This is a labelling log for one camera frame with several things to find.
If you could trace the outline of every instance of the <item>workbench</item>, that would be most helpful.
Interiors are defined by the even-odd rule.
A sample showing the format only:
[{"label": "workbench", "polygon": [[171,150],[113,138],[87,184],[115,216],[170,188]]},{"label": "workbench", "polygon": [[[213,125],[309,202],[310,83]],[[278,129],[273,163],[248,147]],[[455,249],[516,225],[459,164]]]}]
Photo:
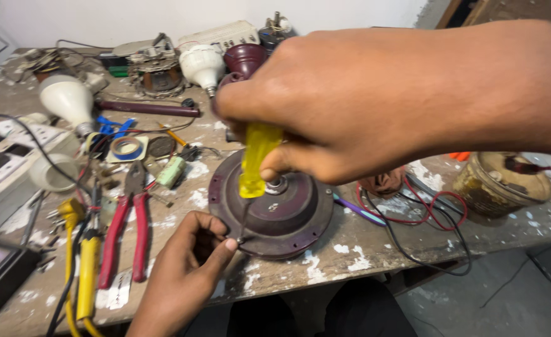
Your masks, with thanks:
[{"label": "workbench", "polygon": [[[96,49],[78,49],[96,52]],[[25,52],[19,49],[13,57]],[[4,65],[7,72],[14,74],[19,58],[10,59]],[[103,74],[110,82],[107,92],[134,97],[134,89],[129,86],[128,79],[111,77],[100,65],[93,61],[85,66],[88,71]],[[0,113],[10,115],[26,115],[28,113],[44,111],[38,98],[38,83],[34,77],[22,84],[12,83],[0,74]],[[242,149],[238,143],[225,142],[226,126],[210,112],[208,98],[198,87],[186,89],[178,97],[193,98],[203,112],[201,118],[181,130],[177,134],[193,144],[202,144],[220,150],[222,157],[233,154]],[[117,121],[124,122],[127,118],[136,118],[137,129],[155,129],[157,121],[166,125],[179,125],[187,122],[188,118],[175,118],[159,115],[142,115],[118,111],[103,111],[102,115]],[[60,122],[60,127],[67,124]],[[156,137],[160,134],[147,134]],[[174,206],[166,208],[156,200],[149,200],[149,213],[152,227],[150,227],[149,267],[150,272],[154,257],[163,248],[165,242],[174,233],[179,222],[191,210],[207,211],[207,188],[213,171],[221,163],[211,151],[203,151],[196,161],[188,163],[186,179],[182,184],[171,191],[157,189],[156,192],[164,198],[173,201]],[[459,163],[448,156],[424,158],[406,166],[417,178],[434,189],[451,190],[451,182],[458,174],[464,163]],[[125,169],[114,175],[115,179],[123,180]],[[333,187],[334,193],[356,204],[354,183]],[[116,197],[123,190],[123,184],[111,191],[104,191],[104,195]],[[48,212],[55,210],[62,200],[73,196],[72,193],[50,194],[44,201],[38,215],[31,241],[44,245],[53,239],[49,231],[53,228],[50,220],[46,219]],[[391,217],[420,219],[423,207],[411,203],[403,198],[395,197],[380,202],[381,209]],[[27,213],[18,210],[12,221],[0,229],[0,239],[19,242],[23,232]],[[118,271],[128,271],[132,267],[136,239],[135,217],[130,217],[123,240],[119,247]],[[405,250],[415,258],[428,263],[447,263],[460,261],[464,263],[466,256],[459,238],[455,232],[443,232],[433,222],[420,226],[405,226],[392,224],[398,240]],[[510,217],[502,219],[487,219],[473,212],[469,213],[468,220],[461,226],[463,235],[469,244],[474,258],[504,249],[524,248],[551,242],[551,203],[530,207],[515,212]],[[34,272],[30,278],[16,292],[13,298],[0,311],[0,336],[35,336],[44,334],[49,319],[61,295],[64,284],[65,268],[65,232],[60,232],[61,238],[55,243],[56,259],[49,263],[44,272]],[[222,280],[217,285],[210,304],[234,302],[254,297],[273,295],[305,287],[314,287],[332,282],[349,280],[385,272],[398,272],[415,267],[416,264],[407,260],[393,244],[385,228],[375,226],[359,215],[334,205],[334,213],[329,227],[324,235],[309,250],[300,256],[286,260],[268,261],[250,258],[237,252],[231,265]],[[405,285],[418,285],[420,281],[409,282]],[[127,303],[114,303],[109,308],[107,296],[111,293],[100,291],[97,294],[97,311],[94,322],[97,325],[112,325],[131,320],[138,307],[147,283],[132,282],[129,288]],[[66,332],[65,320],[57,328],[58,332]]]}]

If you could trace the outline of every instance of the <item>blue tape roll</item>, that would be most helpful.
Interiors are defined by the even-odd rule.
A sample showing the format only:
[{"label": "blue tape roll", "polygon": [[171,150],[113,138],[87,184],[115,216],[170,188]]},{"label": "blue tape roll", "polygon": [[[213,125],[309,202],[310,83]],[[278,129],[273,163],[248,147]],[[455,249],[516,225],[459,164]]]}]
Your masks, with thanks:
[{"label": "blue tape roll", "polygon": [[[122,150],[128,145],[132,149]],[[110,150],[119,160],[134,160],[143,153],[143,145],[134,137],[120,137],[111,142]]]}]

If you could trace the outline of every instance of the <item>white wall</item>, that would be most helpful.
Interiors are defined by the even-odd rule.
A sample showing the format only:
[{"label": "white wall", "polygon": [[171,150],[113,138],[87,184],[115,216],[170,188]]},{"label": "white wall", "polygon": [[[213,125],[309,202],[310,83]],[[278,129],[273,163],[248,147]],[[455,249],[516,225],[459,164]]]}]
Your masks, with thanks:
[{"label": "white wall", "polygon": [[174,41],[244,19],[257,28],[278,10],[299,34],[351,27],[414,27],[428,0],[0,0],[0,33],[12,46],[46,47],[63,38],[96,46]]}]

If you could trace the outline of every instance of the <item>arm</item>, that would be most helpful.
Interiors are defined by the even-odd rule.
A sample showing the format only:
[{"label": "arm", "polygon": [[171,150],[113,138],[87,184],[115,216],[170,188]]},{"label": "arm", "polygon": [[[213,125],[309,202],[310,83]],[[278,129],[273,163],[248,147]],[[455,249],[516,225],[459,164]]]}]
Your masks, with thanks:
[{"label": "arm", "polygon": [[238,244],[226,226],[192,211],[157,255],[127,337],[171,336],[205,306]]},{"label": "arm", "polygon": [[298,170],[340,184],[450,152],[551,153],[551,23],[314,32],[224,86],[217,105],[235,132],[259,121],[289,135],[261,165],[267,181]]}]

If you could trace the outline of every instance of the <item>red-handled pliers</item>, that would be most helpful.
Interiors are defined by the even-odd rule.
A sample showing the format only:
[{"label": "red-handled pliers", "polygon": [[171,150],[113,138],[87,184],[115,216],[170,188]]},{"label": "red-handled pliers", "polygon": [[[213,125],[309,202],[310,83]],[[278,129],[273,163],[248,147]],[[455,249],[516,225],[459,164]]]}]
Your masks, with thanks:
[{"label": "red-handled pliers", "polygon": [[107,289],[111,285],[115,275],[115,244],[122,233],[124,222],[130,210],[130,199],[134,203],[136,211],[137,238],[134,251],[134,264],[132,265],[132,279],[142,282],[145,277],[145,257],[147,255],[147,242],[149,239],[149,223],[147,222],[146,201],[149,194],[144,190],[145,170],[140,160],[134,161],[126,175],[124,195],[117,199],[117,209],[111,220],[111,225],[105,237],[103,248],[103,263],[100,266],[99,289]]}]

